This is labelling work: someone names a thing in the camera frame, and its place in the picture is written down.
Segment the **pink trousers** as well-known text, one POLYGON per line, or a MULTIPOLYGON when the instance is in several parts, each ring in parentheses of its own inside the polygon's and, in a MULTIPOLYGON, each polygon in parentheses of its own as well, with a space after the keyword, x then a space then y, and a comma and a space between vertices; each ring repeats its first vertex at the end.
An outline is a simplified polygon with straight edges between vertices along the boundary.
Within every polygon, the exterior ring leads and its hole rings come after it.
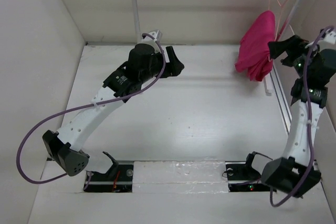
POLYGON ((269 42, 275 41, 275 15, 267 10, 261 13, 240 40, 237 72, 247 72, 251 81, 263 81, 272 70, 269 42))

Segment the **pink wire hanger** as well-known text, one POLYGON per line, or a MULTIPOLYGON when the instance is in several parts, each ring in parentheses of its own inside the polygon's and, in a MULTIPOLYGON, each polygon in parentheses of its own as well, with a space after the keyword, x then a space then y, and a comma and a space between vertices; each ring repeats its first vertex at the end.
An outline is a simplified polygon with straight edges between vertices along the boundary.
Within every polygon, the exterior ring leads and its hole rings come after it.
POLYGON ((283 0, 282 2, 280 0, 275 0, 276 3, 279 6, 279 12, 277 15, 275 15, 270 9, 271 9, 271 1, 268 0, 268 10, 267 10, 267 28, 268 28, 268 41, 267 42, 273 42, 276 41, 279 38, 278 32, 280 27, 280 21, 283 14, 283 11, 287 5, 287 2, 290 0, 283 0))

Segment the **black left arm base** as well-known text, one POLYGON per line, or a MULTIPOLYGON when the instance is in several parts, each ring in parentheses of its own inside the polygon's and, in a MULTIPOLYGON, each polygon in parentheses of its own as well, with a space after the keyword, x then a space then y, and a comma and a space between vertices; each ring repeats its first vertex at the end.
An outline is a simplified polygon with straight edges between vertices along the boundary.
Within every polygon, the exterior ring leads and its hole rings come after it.
POLYGON ((87 172, 83 191, 86 193, 131 193, 134 161, 116 161, 109 153, 103 154, 112 162, 105 173, 87 172))

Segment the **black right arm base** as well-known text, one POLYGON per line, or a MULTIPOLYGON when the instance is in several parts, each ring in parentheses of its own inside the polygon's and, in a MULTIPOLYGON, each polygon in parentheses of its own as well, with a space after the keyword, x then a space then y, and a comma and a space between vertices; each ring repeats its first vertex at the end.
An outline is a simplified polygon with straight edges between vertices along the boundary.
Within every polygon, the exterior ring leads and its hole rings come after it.
POLYGON ((251 152, 245 161, 226 161, 222 177, 227 179, 230 193, 270 191, 261 182, 262 169, 273 159, 260 152, 251 152))

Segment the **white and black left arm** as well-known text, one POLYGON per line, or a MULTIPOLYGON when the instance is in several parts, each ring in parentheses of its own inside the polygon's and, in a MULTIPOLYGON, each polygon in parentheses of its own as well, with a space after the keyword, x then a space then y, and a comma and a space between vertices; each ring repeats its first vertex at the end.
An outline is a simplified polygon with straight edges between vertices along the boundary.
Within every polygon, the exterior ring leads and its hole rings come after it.
POLYGON ((97 172, 105 180, 117 175, 117 161, 107 152, 100 157, 82 150, 84 143, 95 129, 117 108, 133 95, 140 93, 142 85, 152 78, 178 76, 184 65, 178 60, 173 47, 167 46, 168 62, 149 44, 137 44, 126 62, 119 66, 103 82, 90 106, 81 110, 67 125, 57 131, 46 131, 43 142, 48 154, 68 176, 76 176, 83 170, 97 172))

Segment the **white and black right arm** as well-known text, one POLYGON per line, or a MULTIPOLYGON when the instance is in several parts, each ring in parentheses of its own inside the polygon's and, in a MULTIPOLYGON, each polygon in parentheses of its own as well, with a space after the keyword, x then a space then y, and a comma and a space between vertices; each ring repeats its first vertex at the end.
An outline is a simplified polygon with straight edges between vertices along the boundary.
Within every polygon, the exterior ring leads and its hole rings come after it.
POLYGON ((301 198, 321 179, 313 167, 313 143, 327 103, 327 84, 335 74, 335 50, 320 50, 318 44, 297 35, 269 42, 268 47, 273 59, 285 52, 281 63, 295 68, 299 77, 291 88, 292 121, 286 147, 280 158, 266 164, 259 181, 271 190, 301 198))

